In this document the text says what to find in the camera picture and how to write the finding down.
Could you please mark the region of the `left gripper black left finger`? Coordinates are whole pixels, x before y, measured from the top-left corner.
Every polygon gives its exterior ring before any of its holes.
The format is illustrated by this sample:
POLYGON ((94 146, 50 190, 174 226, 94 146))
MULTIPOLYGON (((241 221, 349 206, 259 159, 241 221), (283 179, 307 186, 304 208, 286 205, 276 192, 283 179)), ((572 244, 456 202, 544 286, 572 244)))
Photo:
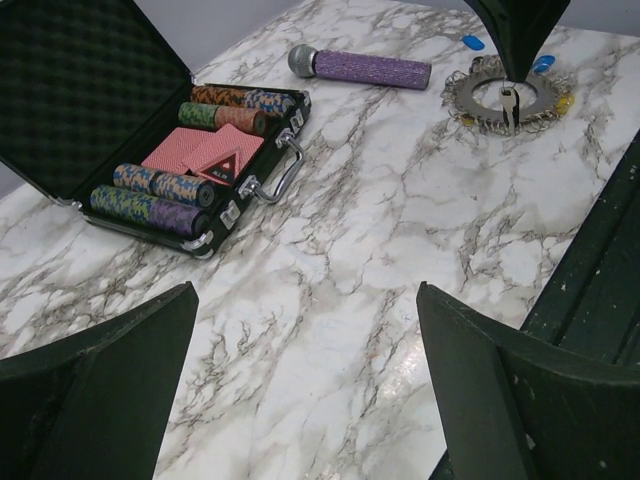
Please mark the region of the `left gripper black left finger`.
POLYGON ((4 479, 150 479, 199 299, 191 283, 1 362, 4 479))

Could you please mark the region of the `silver disc keyring holder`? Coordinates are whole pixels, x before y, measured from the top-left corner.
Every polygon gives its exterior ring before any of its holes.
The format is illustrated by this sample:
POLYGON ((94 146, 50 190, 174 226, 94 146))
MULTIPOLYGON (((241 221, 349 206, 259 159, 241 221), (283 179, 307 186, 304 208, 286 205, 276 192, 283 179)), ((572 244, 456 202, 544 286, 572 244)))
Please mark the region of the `silver disc keyring holder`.
POLYGON ((574 86, 569 76, 535 70, 521 84, 510 82, 500 57, 483 55, 466 72, 457 70, 445 80, 442 98, 462 124, 514 136, 538 133, 559 121, 572 106, 574 86))

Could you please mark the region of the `key with black tag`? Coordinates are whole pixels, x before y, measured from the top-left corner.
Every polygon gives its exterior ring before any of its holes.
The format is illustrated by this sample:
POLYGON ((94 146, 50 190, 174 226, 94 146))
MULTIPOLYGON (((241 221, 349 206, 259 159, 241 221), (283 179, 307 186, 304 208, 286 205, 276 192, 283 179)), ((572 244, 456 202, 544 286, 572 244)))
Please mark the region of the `key with black tag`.
POLYGON ((503 121, 511 136, 516 134, 519 125, 520 97, 514 87, 503 86, 499 89, 503 121))

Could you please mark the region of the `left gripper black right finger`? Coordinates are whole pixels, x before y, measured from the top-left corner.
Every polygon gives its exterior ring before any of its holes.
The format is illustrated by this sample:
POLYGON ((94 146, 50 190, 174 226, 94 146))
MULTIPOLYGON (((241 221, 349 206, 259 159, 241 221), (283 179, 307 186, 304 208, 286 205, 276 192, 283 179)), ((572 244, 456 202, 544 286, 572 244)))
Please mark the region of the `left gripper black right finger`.
POLYGON ((455 478, 638 478, 638 370, 536 339, 428 283, 416 303, 455 478))

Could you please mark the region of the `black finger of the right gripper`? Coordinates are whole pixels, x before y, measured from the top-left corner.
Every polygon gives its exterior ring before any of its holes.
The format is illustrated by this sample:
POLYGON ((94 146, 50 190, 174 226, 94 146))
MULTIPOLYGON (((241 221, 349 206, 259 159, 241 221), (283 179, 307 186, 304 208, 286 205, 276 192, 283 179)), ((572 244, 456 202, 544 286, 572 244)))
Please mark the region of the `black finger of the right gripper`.
POLYGON ((465 0, 500 56, 506 78, 523 83, 570 0, 465 0))

